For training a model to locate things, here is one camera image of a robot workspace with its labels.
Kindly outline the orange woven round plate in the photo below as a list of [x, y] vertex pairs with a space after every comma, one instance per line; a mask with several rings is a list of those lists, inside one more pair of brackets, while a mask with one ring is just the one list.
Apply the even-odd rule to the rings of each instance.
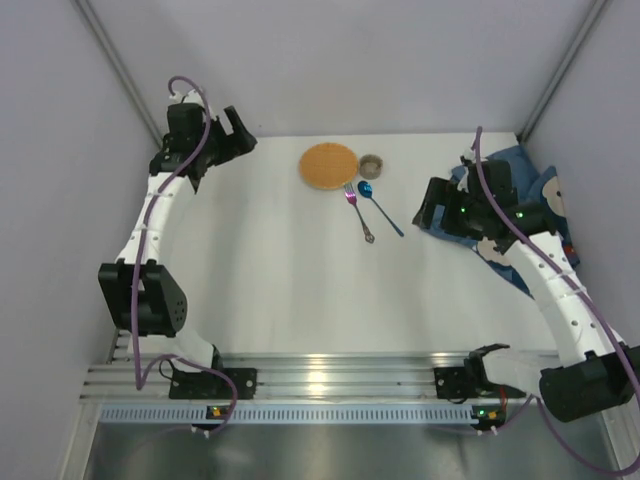
[[300, 157], [299, 173], [311, 187], [335, 190], [349, 183], [358, 173], [356, 154], [347, 146], [325, 142], [308, 148]]

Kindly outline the shiny blue spoon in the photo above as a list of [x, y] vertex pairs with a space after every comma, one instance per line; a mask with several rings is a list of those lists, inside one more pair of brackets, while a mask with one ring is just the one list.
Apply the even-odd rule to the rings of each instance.
[[395, 232], [400, 236], [404, 237], [404, 232], [398, 227], [398, 225], [391, 219], [391, 217], [385, 212], [385, 210], [381, 207], [381, 205], [375, 200], [373, 194], [373, 187], [366, 180], [361, 180], [357, 184], [357, 189], [360, 195], [366, 199], [369, 199], [376, 208], [380, 211], [383, 217], [388, 221], [391, 227], [395, 230]]

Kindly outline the blue cartoon placemat cloth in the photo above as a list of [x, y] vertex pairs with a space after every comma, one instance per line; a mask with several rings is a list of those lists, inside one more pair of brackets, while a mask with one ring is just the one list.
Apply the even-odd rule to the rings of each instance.
[[[580, 260], [573, 249], [564, 204], [557, 186], [554, 167], [540, 173], [520, 146], [509, 147], [482, 159], [483, 173], [489, 190], [509, 220], [526, 235], [551, 231], [560, 237], [563, 253], [573, 267]], [[530, 290], [523, 277], [506, 259], [504, 253], [517, 237], [493, 210], [481, 187], [475, 166], [475, 152], [469, 150], [460, 157], [460, 164], [451, 170], [448, 180], [479, 197], [487, 204], [487, 216], [481, 235], [449, 235], [438, 226], [443, 208], [437, 207], [434, 224], [421, 229], [429, 235], [457, 243], [475, 252], [508, 283], [523, 292]]]

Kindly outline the small brown woven cup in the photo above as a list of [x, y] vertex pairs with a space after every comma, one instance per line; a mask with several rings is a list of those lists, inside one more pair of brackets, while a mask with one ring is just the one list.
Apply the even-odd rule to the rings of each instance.
[[366, 180], [380, 177], [383, 170], [383, 159], [375, 154], [363, 155], [359, 160], [359, 174]]

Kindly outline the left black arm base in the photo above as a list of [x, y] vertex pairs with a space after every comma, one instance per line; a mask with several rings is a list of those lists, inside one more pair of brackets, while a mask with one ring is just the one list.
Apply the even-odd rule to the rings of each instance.
[[[231, 400], [231, 386], [224, 379], [203, 371], [179, 370], [171, 360], [163, 360], [158, 373], [170, 382], [169, 398], [172, 400]], [[251, 400], [257, 389], [258, 371], [255, 368], [224, 368], [237, 390], [239, 400]]]

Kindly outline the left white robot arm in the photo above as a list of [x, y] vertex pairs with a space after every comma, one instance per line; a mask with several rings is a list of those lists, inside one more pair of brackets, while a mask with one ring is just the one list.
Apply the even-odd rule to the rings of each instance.
[[168, 355], [195, 370], [214, 368], [219, 360], [216, 347], [190, 326], [187, 295], [169, 262], [182, 218], [207, 172], [252, 152], [257, 144], [234, 107], [224, 112], [229, 130], [198, 89], [171, 95], [169, 131], [149, 164], [138, 218], [116, 259], [99, 268], [112, 321], [130, 334], [128, 350], [136, 364], [145, 355]]

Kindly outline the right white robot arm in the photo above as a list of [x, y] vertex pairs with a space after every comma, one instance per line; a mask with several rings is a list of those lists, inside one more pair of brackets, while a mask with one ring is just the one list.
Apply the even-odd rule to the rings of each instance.
[[602, 326], [588, 304], [554, 168], [537, 172], [519, 147], [480, 162], [466, 152], [450, 177], [430, 179], [413, 223], [471, 249], [532, 298], [555, 341], [556, 366], [503, 343], [472, 350], [464, 360], [470, 388], [537, 396], [561, 422], [632, 399], [639, 382], [629, 375], [639, 372], [639, 350]]

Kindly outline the iridescent purple fork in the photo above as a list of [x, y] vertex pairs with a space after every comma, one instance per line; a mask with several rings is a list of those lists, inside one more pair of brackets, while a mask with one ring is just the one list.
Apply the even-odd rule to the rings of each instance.
[[375, 242], [375, 236], [371, 233], [368, 225], [364, 220], [364, 217], [360, 212], [360, 209], [357, 204], [357, 195], [355, 193], [353, 184], [351, 182], [347, 182], [343, 186], [343, 188], [344, 188], [345, 198], [347, 199], [347, 202], [355, 209], [356, 214], [359, 218], [365, 241], [369, 244], [373, 244]]

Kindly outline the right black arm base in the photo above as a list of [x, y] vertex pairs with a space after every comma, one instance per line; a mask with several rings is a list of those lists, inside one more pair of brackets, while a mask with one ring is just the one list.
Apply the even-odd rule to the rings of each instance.
[[438, 399], [454, 404], [462, 404], [470, 399], [507, 399], [525, 398], [526, 394], [507, 385], [492, 383], [488, 380], [484, 357], [489, 353], [508, 349], [509, 345], [495, 343], [471, 351], [462, 366], [436, 367], [434, 378]]

